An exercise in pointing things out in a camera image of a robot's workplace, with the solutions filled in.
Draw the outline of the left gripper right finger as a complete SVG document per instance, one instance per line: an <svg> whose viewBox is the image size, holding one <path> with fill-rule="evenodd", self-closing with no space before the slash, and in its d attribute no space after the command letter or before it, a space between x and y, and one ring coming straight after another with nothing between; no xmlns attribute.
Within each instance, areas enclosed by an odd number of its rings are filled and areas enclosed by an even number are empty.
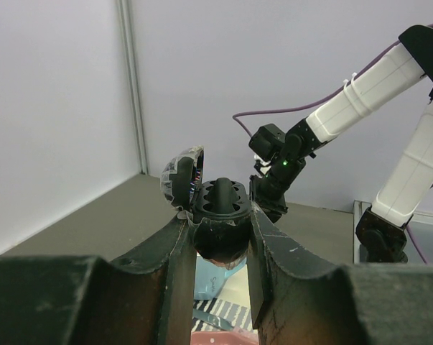
<svg viewBox="0 0 433 345"><path fill-rule="evenodd" d="M248 285L261 344L433 344L433 265L333 264L251 211Z"/></svg>

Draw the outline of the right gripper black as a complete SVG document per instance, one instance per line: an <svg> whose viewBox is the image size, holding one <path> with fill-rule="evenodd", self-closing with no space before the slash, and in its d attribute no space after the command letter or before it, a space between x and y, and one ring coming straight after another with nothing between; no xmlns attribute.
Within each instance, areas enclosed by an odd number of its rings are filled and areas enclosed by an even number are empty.
<svg viewBox="0 0 433 345"><path fill-rule="evenodd" d="M284 193L285 189L267 175L250 177L250 199L262 209L272 223L276 223L288 211Z"/></svg>

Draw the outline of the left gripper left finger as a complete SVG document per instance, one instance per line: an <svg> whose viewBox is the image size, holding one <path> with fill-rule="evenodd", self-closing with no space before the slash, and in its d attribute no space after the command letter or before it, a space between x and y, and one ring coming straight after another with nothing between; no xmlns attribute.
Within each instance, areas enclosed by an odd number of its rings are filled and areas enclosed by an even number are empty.
<svg viewBox="0 0 433 345"><path fill-rule="evenodd" d="M195 259L178 218L112 261L0 257L0 344L188 344Z"/></svg>

